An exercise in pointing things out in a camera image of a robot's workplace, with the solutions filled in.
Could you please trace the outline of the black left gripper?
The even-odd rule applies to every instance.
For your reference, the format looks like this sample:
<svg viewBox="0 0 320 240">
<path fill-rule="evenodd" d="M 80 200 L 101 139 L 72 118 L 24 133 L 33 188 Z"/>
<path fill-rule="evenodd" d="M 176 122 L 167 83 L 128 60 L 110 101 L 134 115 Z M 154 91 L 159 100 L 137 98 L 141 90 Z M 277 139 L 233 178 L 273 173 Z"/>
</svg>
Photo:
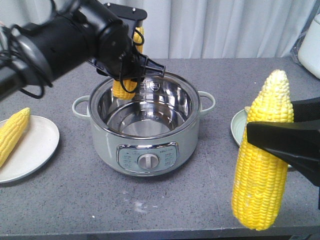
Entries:
<svg viewBox="0 0 320 240">
<path fill-rule="evenodd" d="M 138 52 L 144 39 L 134 40 L 134 34 L 143 36 L 141 27 L 147 12 L 140 8 L 115 3 L 101 4 L 93 16 L 106 26 L 102 29 L 97 43 L 97 54 L 88 62 L 98 74 L 116 80 L 164 77 L 166 67 L 147 55 Z"/>
</svg>

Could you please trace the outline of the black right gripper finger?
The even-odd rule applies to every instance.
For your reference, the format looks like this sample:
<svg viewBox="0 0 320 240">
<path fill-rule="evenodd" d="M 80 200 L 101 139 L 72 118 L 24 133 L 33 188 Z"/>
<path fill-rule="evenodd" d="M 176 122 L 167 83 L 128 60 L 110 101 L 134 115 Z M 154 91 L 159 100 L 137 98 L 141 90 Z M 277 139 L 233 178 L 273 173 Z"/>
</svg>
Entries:
<svg viewBox="0 0 320 240">
<path fill-rule="evenodd" d="M 320 98 L 296 100 L 292 102 L 294 122 L 308 122 L 320 119 Z"/>
<path fill-rule="evenodd" d="M 249 122 L 247 141 L 285 161 L 320 185 L 320 122 Z"/>
</svg>

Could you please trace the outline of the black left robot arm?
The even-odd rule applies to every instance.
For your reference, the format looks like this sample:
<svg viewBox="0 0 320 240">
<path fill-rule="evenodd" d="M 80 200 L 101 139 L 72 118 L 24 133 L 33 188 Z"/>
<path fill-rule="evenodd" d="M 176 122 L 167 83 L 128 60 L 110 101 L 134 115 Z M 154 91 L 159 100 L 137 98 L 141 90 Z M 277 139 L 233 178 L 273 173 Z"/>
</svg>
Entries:
<svg viewBox="0 0 320 240">
<path fill-rule="evenodd" d="M 2 29 L 7 43 L 0 52 L 2 99 L 25 93 L 26 86 L 44 91 L 84 62 L 121 84 L 164 76 L 165 67 L 140 53 L 143 41 L 134 40 L 147 18 L 145 10 L 97 0 L 70 0 L 59 11 L 52 2 L 51 9 L 42 24 Z"/>
</svg>

